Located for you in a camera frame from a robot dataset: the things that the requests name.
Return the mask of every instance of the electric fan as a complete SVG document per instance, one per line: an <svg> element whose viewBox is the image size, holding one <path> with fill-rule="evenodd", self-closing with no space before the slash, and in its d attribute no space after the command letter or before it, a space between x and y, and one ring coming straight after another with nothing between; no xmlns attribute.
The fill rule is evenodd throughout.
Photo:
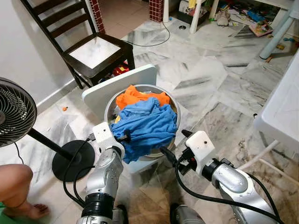
<svg viewBox="0 0 299 224"><path fill-rule="evenodd" d="M62 147L33 129L37 110L33 98L16 83L0 77L0 147L7 146L28 134L56 152L52 161L54 175L63 180L65 170L83 140L74 140ZM93 147L86 142L77 154L66 176L67 182L75 180L77 173L94 163ZM80 172L79 178L90 169Z"/></svg>

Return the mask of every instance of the dark wooden chair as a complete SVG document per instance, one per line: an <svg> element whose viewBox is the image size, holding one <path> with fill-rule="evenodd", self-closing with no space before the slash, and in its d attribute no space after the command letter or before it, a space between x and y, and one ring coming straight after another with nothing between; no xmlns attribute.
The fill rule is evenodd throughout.
<svg viewBox="0 0 299 224"><path fill-rule="evenodd" d="M62 6L59 11L56 10L53 14L45 17L45 12L68 1L73 4ZM125 60L128 61L130 70L135 68L133 46L112 36L96 32L84 0L76 2L72 0L48 0L37 6L31 6L27 0L21 0L21 2L66 62L81 89L83 88L81 81L88 87L96 85L100 79ZM71 14L76 15L76 17L68 19ZM64 21L68 19L68 21L53 30L48 29L49 26L61 19ZM80 40L69 49L63 50L56 38L85 21L88 21L93 34Z"/></svg>

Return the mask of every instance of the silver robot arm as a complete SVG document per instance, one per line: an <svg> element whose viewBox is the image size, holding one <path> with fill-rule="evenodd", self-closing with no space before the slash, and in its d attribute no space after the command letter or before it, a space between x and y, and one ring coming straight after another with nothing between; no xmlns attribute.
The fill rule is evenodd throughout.
<svg viewBox="0 0 299 224"><path fill-rule="evenodd" d="M115 140L107 122L95 126L93 133L102 153L87 179L86 206L77 224L112 224L115 217L123 217L119 214L121 210L114 209L114 200L125 149Z"/></svg>
<svg viewBox="0 0 299 224"><path fill-rule="evenodd" d="M198 131L192 134L186 140L185 145L187 151L191 150L193 152L195 159L195 161L189 160L189 164L185 167L189 166L188 170L193 168L198 175L211 181L220 190L224 199L245 203L274 214L272 208L256 192L253 181L248 174L233 168L233 165L227 159L221 161L215 159L214 145L205 132ZM236 206L231 207L239 224L277 223L272 218L255 211Z"/></svg>

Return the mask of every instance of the baseboard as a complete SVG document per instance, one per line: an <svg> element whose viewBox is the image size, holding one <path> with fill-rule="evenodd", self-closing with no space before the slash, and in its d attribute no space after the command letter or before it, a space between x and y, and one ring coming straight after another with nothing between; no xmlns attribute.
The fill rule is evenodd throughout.
<svg viewBox="0 0 299 224"><path fill-rule="evenodd" d="M49 96L47 96L45 99L43 99L41 102L39 102L37 106L37 114L40 114L41 112L48 109L50 106L52 106L55 102L57 102L60 98L65 96L67 93L72 91L74 88L76 88L77 83L75 79L72 79L71 81L67 82L63 87L56 90Z"/></svg>

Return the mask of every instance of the green clothing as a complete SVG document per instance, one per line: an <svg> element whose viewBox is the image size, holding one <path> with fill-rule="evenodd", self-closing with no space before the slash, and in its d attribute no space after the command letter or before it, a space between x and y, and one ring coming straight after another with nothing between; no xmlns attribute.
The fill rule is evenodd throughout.
<svg viewBox="0 0 299 224"><path fill-rule="evenodd" d="M5 206L2 202L0 202L0 224L37 224L38 222L27 219L27 218L10 218L3 214L3 210Z"/></svg>

